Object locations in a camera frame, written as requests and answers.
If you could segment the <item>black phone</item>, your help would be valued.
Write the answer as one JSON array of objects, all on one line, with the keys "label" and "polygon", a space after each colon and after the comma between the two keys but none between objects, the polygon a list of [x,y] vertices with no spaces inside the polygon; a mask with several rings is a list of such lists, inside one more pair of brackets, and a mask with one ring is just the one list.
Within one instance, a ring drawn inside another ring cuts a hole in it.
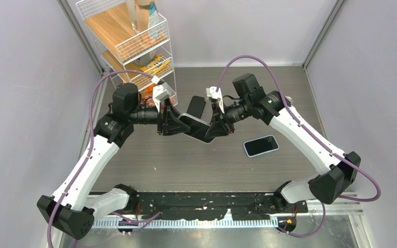
[{"label": "black phone", "polygon": [[179,120],[190,128],[189,132],[184,133],[185,135],[206,144],[209,144],[214,140],[214,137],[206,137],[206,133],[210,127],[207,122],[188,113],[180,114]]}]

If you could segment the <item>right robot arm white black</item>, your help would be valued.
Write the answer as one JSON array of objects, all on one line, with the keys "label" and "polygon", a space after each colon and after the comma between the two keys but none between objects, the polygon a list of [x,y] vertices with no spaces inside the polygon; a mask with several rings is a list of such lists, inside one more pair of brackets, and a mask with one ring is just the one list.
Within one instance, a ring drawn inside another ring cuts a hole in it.
[{"label": "right robot arm white black", "polygon": [[274,194],[275,207],[288,212],[296,202],[317,199],[324,204],[333,203],[355,180],[356,170],[348,162],[359,166],[361,158],[355,153],[345,153],[330,144],[298,114],[291,102],[278,91],[264,92],[251,73],[233,80],[239,101],[225,106],[221,90],[212,86],[206,95],[212,105],[212,118],[206,138],[234,133],[234,123],[248,117],[260,119],[283,134],[298,148],[315,168],[311,178],[282,184]]}]

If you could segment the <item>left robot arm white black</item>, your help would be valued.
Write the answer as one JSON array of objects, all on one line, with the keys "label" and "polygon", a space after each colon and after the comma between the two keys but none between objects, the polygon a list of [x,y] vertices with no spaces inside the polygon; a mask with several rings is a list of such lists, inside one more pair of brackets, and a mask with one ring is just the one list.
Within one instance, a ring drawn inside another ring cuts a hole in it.
[{"label": "left robot arm white black", "polygon": [[90,142],[78,163],[52,196],[37,202],[49,225],[76,240],[85,237],[93,223],[117,210],[133,213],[138,207],[137,192],[118,184],[110,191],[89,199],[89,193],[108,161],[133,133],[134,125],[157,125],[163,136],[187,133],[190,128],[179,120],[172,100],[175,92],[161,81],[152,89],[153,105],[143,102],[138,87],[124,83],[116,88],[109,112],[98,120]]}]

